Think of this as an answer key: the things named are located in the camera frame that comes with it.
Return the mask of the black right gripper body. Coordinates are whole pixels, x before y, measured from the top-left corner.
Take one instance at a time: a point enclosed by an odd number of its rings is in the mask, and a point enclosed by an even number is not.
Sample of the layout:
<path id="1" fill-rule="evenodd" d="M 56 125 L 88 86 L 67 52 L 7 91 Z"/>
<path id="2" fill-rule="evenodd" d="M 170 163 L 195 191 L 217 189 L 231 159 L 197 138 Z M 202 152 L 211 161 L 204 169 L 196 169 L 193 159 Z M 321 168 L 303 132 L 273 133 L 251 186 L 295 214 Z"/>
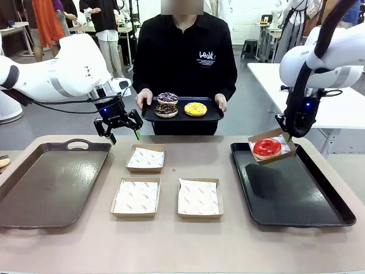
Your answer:
<path id="1" fill-rule="evenodd" d="M 311 128 L 315 122 L 315 117 L 318 112 L 318 98 L 317 97 L 305 97 L 303 103 L 303 125 L 306 128 Z"/>

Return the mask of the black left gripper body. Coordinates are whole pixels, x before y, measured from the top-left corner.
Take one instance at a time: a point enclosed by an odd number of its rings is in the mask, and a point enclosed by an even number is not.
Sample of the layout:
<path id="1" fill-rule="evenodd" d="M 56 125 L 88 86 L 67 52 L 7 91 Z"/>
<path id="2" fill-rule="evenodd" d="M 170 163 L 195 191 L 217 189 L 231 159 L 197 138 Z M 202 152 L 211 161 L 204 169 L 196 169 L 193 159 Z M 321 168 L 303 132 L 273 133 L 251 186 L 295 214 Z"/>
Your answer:
<path id="1" fill-rule="evenodd" d="M 120 96 L 97 101 L 94 105 L 100 115 L 94 120 L 95 127 L 102 127 L 102 124 L 110 127 L 126 127 L 129 123 L 128 114 Z"/>

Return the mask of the chocolate sprinkled donut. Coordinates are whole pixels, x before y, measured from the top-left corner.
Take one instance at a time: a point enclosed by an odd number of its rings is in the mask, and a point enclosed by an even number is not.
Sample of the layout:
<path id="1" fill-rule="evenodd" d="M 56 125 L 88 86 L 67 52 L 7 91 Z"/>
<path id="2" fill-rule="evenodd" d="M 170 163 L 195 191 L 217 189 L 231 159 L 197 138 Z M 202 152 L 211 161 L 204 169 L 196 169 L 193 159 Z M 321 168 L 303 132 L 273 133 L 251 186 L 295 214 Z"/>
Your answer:
<path id="1" fill-rule="evenodd" d="M 161 118 L 172 118 L 177 115 L 178 108 L 174 104 L 158 104 L 155 107 L 155 114 Z"/>

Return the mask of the red glazed donut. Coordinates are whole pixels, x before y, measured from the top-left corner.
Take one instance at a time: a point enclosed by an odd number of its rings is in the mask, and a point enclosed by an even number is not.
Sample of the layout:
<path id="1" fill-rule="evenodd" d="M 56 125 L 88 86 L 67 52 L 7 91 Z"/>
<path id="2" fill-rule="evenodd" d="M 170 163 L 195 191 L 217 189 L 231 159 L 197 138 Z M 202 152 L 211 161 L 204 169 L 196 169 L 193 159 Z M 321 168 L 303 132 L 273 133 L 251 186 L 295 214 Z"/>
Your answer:
<path id="1" fill-rule="evenodd" d="M 276 157 L 281 154 L 281 151 L 281 143 L 272 138 L 257 141 L 253 147 L 254 156 L 261 160 Z"/>

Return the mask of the purple sprinkled donut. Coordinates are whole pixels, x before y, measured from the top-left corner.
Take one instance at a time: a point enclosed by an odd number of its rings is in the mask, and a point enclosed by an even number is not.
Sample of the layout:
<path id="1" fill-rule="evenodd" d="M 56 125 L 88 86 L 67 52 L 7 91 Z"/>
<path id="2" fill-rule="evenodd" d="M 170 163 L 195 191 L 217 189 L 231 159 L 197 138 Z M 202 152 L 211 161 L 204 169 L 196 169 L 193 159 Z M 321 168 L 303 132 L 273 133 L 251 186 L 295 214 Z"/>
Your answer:
<path id="1" fill-rule="evenodd" d="M 157 101 L 160 104 L 176 105 L 179 101 L 179 98 L 177 95 L 171 92 L 163 92 L 157 96 Z"/>

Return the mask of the yellow sprinkled donut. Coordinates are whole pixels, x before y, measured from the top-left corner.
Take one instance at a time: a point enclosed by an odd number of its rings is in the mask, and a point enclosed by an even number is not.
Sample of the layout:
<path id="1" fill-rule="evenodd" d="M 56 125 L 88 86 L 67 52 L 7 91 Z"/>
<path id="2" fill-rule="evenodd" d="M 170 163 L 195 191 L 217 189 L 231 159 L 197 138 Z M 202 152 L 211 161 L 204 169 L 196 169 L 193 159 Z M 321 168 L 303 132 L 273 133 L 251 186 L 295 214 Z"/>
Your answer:
<path id="1" fill-rule="evenodd" d="M 184 106 L 185 113 L 192 117 L 202 117 L 207 110 L 207 106 L 199 102 L 190 102 Z"/>

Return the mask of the small black serving tray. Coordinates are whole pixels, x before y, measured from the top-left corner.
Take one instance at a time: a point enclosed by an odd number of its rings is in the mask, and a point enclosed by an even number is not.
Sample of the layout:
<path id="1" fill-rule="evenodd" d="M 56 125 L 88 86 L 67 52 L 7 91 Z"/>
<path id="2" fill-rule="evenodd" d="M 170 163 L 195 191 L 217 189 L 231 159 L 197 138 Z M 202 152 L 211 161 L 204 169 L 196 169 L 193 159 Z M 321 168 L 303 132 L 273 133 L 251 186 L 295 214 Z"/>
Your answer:
<path id="1" fill-rule="evenodd" d="M 207 112 L 202 117 L 192 117 L 185 113 L 184 107 L 188 103 L 197 102 L 202 103 L 207 107 Z M 141 117 L 149 122 L 216 122 L 224 117 L 224 113 L 219 109 L 219 106 L 212 98 L 209 97 L 179 97 L 177 103 L 178 113 L 172 118 L 161 118 L 155 114 L 155 107 L 157 106 L 157 97 L 153 97 L 150 106 L 145 105 L 141 111 Z"/>

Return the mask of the person's right forearm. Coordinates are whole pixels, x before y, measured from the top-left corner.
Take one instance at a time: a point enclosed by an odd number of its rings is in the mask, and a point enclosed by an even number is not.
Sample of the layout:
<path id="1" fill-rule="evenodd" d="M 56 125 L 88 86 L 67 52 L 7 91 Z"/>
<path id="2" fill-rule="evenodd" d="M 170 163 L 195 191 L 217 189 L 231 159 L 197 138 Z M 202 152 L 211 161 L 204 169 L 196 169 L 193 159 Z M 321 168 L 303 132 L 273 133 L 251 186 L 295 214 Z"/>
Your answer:
<path id="1" fill-rule="evenodd" d="M 143 89 L 149 89 L 148 74 L 143 65 L 137 63 L 133 67 L 133 88 L 137 94 L 141 93 Z"/>

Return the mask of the person's left forearm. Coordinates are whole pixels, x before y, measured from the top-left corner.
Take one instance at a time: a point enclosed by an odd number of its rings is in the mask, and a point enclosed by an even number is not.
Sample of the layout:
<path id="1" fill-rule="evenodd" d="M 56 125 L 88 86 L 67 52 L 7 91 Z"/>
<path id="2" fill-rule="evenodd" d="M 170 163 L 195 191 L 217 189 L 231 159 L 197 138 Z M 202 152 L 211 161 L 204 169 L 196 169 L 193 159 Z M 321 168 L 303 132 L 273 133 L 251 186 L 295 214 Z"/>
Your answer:
<path id="1" fill-rule="evenodd" d="M 220 94 L 224 95 L 226 100 L 229 101 L 230 98 L 236 91 L 236 81 L 237 81 L 237 68 L 235 63 L 230 63 L 225 65 L 221 71 L 220 75 Z"/>

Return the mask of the large black serving tray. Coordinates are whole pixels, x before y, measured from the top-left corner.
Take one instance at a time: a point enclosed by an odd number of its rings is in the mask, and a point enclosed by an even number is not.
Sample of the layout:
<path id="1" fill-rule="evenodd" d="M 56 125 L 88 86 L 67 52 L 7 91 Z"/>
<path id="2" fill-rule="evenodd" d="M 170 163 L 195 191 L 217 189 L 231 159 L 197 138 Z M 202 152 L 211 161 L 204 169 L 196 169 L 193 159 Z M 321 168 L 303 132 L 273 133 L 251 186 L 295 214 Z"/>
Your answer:
<path id="1" fill-rule="evenodd" d="M 260 225 L 349 227 L 356 217 L 311 157 L 296 144 L 294 156 L 266 165 L 248 143 L 230 145 L 250 215 Z"/>

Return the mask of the large brown serving tray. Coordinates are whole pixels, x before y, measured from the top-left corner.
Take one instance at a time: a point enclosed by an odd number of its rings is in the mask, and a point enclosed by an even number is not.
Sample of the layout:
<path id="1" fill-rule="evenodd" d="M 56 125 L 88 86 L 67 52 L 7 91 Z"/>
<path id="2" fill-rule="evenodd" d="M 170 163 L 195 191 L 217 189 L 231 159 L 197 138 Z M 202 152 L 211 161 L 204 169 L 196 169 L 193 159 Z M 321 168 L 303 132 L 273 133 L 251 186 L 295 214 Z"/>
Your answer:
<path id="1" fill-rule="evenodd" d="M 79 218 L 111 149 L 71 139 L 42 143 L 0 180 L 0 228 L 62 228 Z"/>

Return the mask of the person's right hand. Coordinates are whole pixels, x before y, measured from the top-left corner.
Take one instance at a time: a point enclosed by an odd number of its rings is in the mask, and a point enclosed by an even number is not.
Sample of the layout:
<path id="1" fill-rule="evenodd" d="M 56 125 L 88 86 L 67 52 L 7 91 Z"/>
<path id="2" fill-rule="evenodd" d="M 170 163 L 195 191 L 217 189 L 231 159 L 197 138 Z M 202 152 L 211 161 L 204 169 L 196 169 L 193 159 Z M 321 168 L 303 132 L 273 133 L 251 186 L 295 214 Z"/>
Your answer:
<path id="1" fill-rule="evenodd" d="M 136 105 L 140 110 L 143 109 L 145 105 L 150 106 L 152 103 L 153 93 L 150 89 L 142 89 L 136 97 Z"/>

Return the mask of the person's left hand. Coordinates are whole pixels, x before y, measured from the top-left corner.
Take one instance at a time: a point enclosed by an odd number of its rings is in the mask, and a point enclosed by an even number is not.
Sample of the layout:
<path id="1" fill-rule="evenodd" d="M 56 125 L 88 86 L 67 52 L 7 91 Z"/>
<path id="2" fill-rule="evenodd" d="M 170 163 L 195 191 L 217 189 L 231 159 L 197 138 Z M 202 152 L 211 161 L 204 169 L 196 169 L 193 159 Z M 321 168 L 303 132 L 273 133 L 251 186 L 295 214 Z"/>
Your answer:
<path id="1" fill-rule="evenodd" d="M 214 101 L 222 112 L 227 111 L 228 104 L 224 94 L 216 94 L 214 97 Z"/>

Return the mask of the mannequin grey skirt black apron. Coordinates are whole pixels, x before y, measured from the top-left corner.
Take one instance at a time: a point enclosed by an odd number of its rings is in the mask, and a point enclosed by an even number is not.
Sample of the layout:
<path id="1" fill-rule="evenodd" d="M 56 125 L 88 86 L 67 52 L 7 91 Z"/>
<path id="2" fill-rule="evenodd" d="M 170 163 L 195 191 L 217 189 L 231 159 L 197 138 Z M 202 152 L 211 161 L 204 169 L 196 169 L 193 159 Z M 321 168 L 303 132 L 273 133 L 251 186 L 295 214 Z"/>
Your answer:
<path id="1" fill-rule="evenodd" d="M 307 4 L 307 0 L 288 0 L 282 13 L 282 33 L 274 63 L 280 63 L 290 49 L 299 45 L 305 28 Z"/>

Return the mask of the person in black shirt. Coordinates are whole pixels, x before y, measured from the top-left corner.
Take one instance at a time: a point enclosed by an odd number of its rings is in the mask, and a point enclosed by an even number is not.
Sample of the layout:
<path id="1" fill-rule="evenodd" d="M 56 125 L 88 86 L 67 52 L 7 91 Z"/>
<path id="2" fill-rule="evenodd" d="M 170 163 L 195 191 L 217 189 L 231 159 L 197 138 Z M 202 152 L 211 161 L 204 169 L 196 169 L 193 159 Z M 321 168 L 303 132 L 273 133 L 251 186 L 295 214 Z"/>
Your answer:
<path id="1" fill-rule="evenodd" d="M 141 26 L 135 63 L 148 71 L 153 97 L 214 100 L 223 67 L 235 63 L 229 26 L 204 11 L 204 0 L 161 0 L 161 13 Z"/>

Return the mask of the dark grey plastic stool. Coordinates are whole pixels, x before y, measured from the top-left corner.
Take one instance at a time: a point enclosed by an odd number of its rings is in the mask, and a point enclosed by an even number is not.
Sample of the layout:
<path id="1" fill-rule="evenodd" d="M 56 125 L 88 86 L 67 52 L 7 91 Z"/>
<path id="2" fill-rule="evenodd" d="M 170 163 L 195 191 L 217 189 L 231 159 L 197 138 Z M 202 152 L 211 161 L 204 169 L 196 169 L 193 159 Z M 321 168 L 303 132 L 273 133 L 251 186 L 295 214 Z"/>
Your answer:
<path id="1" fill-rule="evenodd" d="M 246 39 L 241 51 L 241 58 L 254 59 L 257 51 L 258 41 L 255 39 Z"/>

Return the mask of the wooden top table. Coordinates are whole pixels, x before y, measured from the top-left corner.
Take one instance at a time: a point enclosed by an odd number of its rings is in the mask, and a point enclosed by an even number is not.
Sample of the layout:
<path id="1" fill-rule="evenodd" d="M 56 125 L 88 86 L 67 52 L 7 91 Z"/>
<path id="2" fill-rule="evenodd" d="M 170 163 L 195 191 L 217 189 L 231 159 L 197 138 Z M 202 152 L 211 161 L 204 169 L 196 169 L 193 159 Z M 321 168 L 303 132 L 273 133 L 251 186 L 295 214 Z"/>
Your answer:
<path id="1" fill-rule="evenodd" d="M 91 26 L 75 26 L 72 28 L 69 28 L 69 31 L 71 33 L 87 33 L 92 37 L 96 37 L 95 28 Z M 118 33 L 125 34 L 127 39 L 127 45 L 128 45 L 128 60 L 129 60 L 129 68 L 128 72 L 131 72 L 133 70 L 133 59 L 132 59 L 132 51 L 131 51 L 131 36 L 130 32 L 132 31 L 131 27 L 119 27 Z"/>

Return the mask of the grey desk with equipment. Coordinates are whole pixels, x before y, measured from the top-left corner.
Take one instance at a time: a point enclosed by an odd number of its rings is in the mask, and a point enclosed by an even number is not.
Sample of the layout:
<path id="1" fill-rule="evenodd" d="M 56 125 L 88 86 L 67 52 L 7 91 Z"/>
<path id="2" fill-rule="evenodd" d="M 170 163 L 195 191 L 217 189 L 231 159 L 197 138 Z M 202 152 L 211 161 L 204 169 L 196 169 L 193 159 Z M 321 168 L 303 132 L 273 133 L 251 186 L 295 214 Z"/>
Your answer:
<path id="1" fill-rule="evenodd" d="M 259 38 L 255 58 L 262 63 L 273 63 L 281 37 L 281 29 L 272 29 L 270 25 L 259 25 Z"/>

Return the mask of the mannequin in brown coat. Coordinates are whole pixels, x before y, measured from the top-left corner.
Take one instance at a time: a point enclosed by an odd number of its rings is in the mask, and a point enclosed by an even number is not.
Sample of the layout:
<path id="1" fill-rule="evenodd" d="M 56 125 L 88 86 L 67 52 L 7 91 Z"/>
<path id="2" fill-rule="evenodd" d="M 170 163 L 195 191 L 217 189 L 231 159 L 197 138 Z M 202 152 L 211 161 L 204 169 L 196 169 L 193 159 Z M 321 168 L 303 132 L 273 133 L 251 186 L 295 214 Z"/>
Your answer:
<path id="1" fill-rule="evenodd" d="M 304 36 L 308 36 L 310 31 L 317 24 L 317 15 L 319 15 L 322 9 L 322 0 L 310 0 L 310 4 L 306 10 L 305 28 L 303 31 Z"/>

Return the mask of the mannequin black top beige pants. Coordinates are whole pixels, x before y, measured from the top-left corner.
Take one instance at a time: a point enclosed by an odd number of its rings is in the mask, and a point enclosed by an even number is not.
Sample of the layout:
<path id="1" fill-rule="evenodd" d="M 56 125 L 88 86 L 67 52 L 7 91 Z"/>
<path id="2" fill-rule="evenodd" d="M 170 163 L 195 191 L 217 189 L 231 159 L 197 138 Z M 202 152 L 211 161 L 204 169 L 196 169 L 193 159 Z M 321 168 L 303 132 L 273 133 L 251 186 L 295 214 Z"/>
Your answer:
<path id="1" fill-rule="evenodd" d="M 109 73 L 123 77 L 118 52 L 119 8 L 116 0 L 79 0 L 79 8 L 84 15 L 89 14 L 94 24 L 100 51 Z"/>

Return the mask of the mannequin in orange garment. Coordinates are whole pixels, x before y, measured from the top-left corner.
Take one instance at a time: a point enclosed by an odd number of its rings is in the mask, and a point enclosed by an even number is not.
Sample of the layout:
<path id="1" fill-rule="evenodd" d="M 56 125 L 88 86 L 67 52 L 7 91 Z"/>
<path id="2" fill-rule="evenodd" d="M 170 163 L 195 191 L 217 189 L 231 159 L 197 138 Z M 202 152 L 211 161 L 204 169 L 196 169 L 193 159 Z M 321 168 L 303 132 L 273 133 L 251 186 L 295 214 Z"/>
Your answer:
<path id="1" fill-rule="evenodd" d="M 66 37 L 59 18 L 68 17 L 61 0 L 32 0 L 36 31 L 32 31 L 34 41 L 34 55 L 37 62 L 43 59 L 43 49 L 48 47 L 56 57 L 61 38 Z"/>

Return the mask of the white-legged side table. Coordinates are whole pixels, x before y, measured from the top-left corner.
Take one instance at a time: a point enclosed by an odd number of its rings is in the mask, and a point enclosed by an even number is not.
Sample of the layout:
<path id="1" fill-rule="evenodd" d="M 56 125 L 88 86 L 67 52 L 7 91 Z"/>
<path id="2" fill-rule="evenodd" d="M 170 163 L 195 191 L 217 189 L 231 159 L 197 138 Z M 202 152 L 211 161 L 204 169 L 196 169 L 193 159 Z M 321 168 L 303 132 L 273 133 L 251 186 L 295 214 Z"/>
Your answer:
<path id="1" fill-rule="evenodd" d="M 22 33 L 23 37 L 25 39 L 25 44 L 27 46 L 27 50 L 24 51 L 21 56 L 26 57 L 33 57 L 33 42 L 31 40 L 31 36 L 27 31 L 27 27 L 29 26 L 29 23 L 27 21 L 25 22 L 15 22 L 11 27 L 7 27 L 5 29 L 0 29 L 0 33 L 2 37 L 9 36 L 11 34 L 15 33 Z"/>

